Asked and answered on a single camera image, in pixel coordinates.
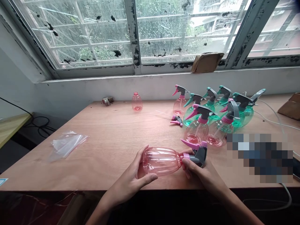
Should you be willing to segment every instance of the hand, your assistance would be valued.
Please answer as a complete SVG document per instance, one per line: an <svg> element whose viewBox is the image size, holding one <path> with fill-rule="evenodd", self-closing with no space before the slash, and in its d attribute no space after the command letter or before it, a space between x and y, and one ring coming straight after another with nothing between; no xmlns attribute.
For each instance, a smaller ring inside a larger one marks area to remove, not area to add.
<svg viewBox="0 0 300 225"><path fill-rule="evenodd" d="M200 178L205 189L214 196L221 198L229 190L208 158L206 158L204 168L197 166L191 160L185 158L182 159L182 163L188 170L194 172Z"/></svg>
<svg viewBox="0 0 300 225"><path fill-rule="evenodd" d="M126 202L142 187L158 178L155 173L149 173L138 179L138 167L143 160L143 153L148 147L149 145L146 145L138 151L134 161L103 195L101 201L104 201L107 207L113 208L114 206Z"/></svg>

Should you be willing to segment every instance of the plastic bag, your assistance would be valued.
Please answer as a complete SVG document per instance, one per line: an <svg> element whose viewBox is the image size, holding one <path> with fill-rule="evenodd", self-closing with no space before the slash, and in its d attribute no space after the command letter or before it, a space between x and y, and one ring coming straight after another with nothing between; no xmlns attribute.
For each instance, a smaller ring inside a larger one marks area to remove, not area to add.
<svg viewBox="0 0 300 225"><path fill-rule="evenodd" d="M66 158L73 149L85 142L87 138L87 135L77 134L73 131L64 132L59 139L51 141L54 150L49 157L49 161L53 162L60 158Z"/></svg>

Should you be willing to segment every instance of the green spray bottle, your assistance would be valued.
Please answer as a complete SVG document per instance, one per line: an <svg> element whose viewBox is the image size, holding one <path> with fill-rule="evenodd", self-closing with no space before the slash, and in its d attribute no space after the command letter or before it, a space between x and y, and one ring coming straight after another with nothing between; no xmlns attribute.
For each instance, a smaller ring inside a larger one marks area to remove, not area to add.
<svg viewBox="0 0 300 225"><path fill-rule="evenodd" d="M207 92L206 94L203 96L204 98L209 96L209 100L207 101L206 104L204 104L203 106L209 108L211 111L213 111L215 113L215 100L218 98L217 93L210 87L207 87Z"/></svg>
<svg viewBox="0 0 300 225"><path fill-rule="evenodd" d="M188 100L187 103L185 103L184 107L186 107L193 101L195 101L194 104L200 105L200 102L205 99L201 95L197 95L194 93L189 93L189 95L190 95L190 99ZM187 127L191 124L191 122L193 122L194 120L197 120L199 118L199 115L195 115L192 118L186 120L186 117L188 117L193 112L193 110L194 110L194 108L191 106L190 108L187 109L187 111L184 114L183 124Z"/></svg>
<svg viewBox="0 0 300 225"><path fill-rule="evenodd" d="M258 91L255 95L253 95L250 99L255 103L258 98L266 91L266 89L261 89L260 91ZM253 114L254 114L254 110L253 110L253 105L248 105L246 107L246 110L244 111L244 114L245 114L245 119L244 119L244 126L246 124L248 124L250 122L250 120L252 119L253 117Z"/></svg>
<svg viewBox="0 0 300 225"><path fill-rule="evenodd" d="M250 98L241 95L237 92L233 93L233 99L236 102L239 102L240 104L238 105L238 111L239 111L239 117L240 120L234 120L232 123L232 126L234 128L234 131L236 131L238 128L241 128L243 126L245 126L245 110L246 107L249 105L255 105L255 103L253 102L253 100L251 100Z"/></svg>
<svg viewBox="0 0 300 225"><path fill-rule="evenodd" d="M214 104L215 112L218 113L218 115L210 116L208 118L208 125L212 124L216 120L221 119L222 116L226 113L226 112L221 112L221 111L226 107L226 105L228 103L228 99L232 94L231 90L223 85L220 85L219 88L220 89L217 92L217 94L223 94L224 96L221 98L220 101L218 101Z"/></svg>

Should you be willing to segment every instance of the plywood tabletop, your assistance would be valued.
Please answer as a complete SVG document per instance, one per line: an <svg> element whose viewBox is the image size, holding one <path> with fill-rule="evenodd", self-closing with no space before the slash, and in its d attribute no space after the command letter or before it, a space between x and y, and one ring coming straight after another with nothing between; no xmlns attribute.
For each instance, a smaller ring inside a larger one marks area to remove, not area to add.
<svg viewBox="0 0 300 225"><path fill-rule="evenodd" d="M0 121L0 148L31 118L22 114Z"/></svg>
<svg viewBox="0 0 300 225"><path fill-rule="evenodd" d="M262 96L261 99L277 111L289 98L289 95ZM0 178L8 180L0 186L0 191L73 191L107 190L120 177L134 159L137 151L145 144L157 147L169 147L178 152L188 149L180 138L184 129L170 124L173 100L144 101L143 110L135 112L131 102L114 102L104 106L93 102L74 118L68 121L54 134L48 137L31 152L6 170ZM259 102L255 110L266 118L277 121L274 113L265 104ZM300 128L300 122L279 115L284 124ZM88 135L88 140L73 150L66 159L48 162L53 148L50 142L63 132L74 131ZM299 131L285 128L292 140L293 149L300 154ZM251 122L240 133L280 134L279 125L263 122L255 114ZM208 157L216 170L230 188L280 187L279 184L260 183L259 177L250 175L248 167L230 163L226 146L208 147ZM300 187L293 180L287 186ZM144 189L200 189L201 183L188 180L182 169L159 177Z"/></svg>

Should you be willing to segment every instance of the dirty window glass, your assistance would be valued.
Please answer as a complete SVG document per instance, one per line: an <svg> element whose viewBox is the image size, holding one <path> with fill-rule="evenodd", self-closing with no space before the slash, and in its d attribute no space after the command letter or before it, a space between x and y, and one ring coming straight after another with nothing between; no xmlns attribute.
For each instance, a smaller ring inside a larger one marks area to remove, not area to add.
<svg viewBox="0 0 300 225"><path fill-rule="evenodd" d="M300 13L295 1L280 0L248 57L300 54Z"/></svg>
<svg viewBox="0 0 300 225"><path fill-rule="evenodd" d="M193 61L224 52L236 37L250 0L136 0L142 63Z"/></svg>
<svg viewBox="0 0 300 225"><path fill-rule="evenodd" d="M123 0L14 0L57 69L132 64Z"/></svg>

